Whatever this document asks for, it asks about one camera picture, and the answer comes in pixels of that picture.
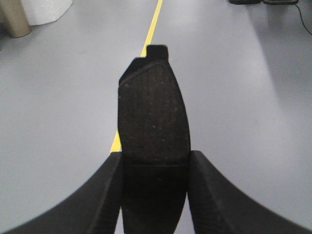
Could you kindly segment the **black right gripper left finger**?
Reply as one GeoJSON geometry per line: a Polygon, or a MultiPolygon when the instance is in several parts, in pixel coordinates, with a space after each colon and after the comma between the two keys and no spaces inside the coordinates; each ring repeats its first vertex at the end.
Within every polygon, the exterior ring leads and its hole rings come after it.
{"type": "Polygon", "coordinates": [[[113,234],[122,197],[121,153],[111,153],[79,189],[10,234],[113,234]]]}

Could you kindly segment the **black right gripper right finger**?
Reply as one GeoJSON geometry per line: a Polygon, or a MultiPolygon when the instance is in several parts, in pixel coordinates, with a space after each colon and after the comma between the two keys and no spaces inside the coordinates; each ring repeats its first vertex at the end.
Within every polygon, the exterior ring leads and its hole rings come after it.
{"type": "Polygon", "coordinates": [[[188,200],[197,234],[310,234],[251,199],[200,151],[190,155],[188,200]]]}

